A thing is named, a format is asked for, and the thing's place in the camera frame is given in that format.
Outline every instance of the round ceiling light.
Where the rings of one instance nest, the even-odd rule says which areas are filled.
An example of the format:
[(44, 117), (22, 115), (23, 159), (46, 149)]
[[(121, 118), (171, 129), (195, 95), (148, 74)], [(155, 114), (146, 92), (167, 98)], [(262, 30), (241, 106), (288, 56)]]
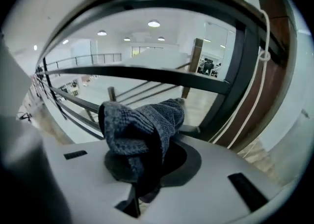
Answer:
[(148, 22), (148, 26), (153, 27), (153, 28), (157, 28), (160, 26), (160, 23), (157, 20), (151, 20)]
[(104, 35), (107, 35), (106, 31), (105, 30), (100, 30), (97, 35), (99, 36), (104, 36)]

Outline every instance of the dark brown wooden post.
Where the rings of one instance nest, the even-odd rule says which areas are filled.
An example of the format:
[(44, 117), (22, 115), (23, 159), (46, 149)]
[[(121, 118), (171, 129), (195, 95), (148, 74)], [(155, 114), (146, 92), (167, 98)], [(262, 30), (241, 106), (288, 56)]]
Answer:
[(111, 102), (116, 102), (116, 94), (114, 93), (114, 87), (109, 87), (108, 88), (108, 94), (109, 94), (109, 99)]
[[(202, 52), (202, 47), (203, 47), (203, 40), (196, 38), (194, 40), (194, 45), (193, 45), (193, 49), (192, 49), (192, 58), (191, 58), (191, 62), (190, 65), (188, 67), (188, 71), (189, 72), (196, 72), (197, 71), (197, 66), (198, 66), (198, 62), (200, 60), (201, 57), (201, 52)], [(187, 98), (187, 95), (190, 91), (189, 87), (183, 87), (183, 91), (182, 91), (182, 98)]]
[[(270, 123), (287, 93), (295, 64), (296, 31), (293, 12), (289, 3), (287, 0), (259, 1), (261, 9), (269, 16), (271, 31), (283, 46), (283, 49), (285, 49), (285, 54), (277, 59), (276, 62), (274, 59), (271, 59), (267, 63), (266, 78), (260, 100), (250, 120), (231, 148), (236, 152), (257, 138)], [(256, 99), (261, 77), (262, 63), (259, 63), (255, 81), (248, 97), (235, 120), (217, 144), (228, 146), (237, 134)]]

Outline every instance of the white ceiling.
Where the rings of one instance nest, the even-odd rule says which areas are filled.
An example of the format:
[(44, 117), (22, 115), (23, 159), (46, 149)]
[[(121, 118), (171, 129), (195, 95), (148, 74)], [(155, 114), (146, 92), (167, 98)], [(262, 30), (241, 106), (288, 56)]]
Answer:
[[(63, 17), (82, 0), (19, 0), (7, 17), (2, 27), (4, 38), (12, 55), (21, 57), (38, 57), (40, 50)], [(132, 40), (154, 42), (163, 36), (167, 44), (176, 44), (180, 27), (188, 19), (188, 12), (174, 9), (145, 9), (128, 11), (90, 24), (73, 34), (71, 38), (96, 39), (97, 31), (107, 32), (106, 40)], [(150, 28), (147, 23), (157, 19), (159, 28)]]

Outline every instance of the ceiling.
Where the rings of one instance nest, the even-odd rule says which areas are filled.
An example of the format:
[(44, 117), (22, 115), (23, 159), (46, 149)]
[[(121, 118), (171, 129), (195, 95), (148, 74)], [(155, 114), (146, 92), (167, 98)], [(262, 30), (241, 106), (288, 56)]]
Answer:
[[(15, 59), (38, 58), (53, 29), (81, 1), (18, 0), (1, 28), (6, 44)], [(138, 42), (158, 43), (157, 38), (163, 36), (166, 39), (164, 43), (176, 44), (180, 28), (184, 22), (188, 22), (189, 17), (189, 12), (176, 9), (152, 8), (128, 11), (90, 24), (73, 34), (70, 39), (96, 39), (97, 32), (103, 29), (107, 32), (106, 40), (109, 41), (122, 41), (124, 37), (130, 37)], [(147, 23), (151, 19), (157, 19), (161, 26), (148, 27)], [(220, 24), (220, 20), (213, 18), (207, 21)], [(33, 45), (38, 46), (37, 51), (33, 50)]]

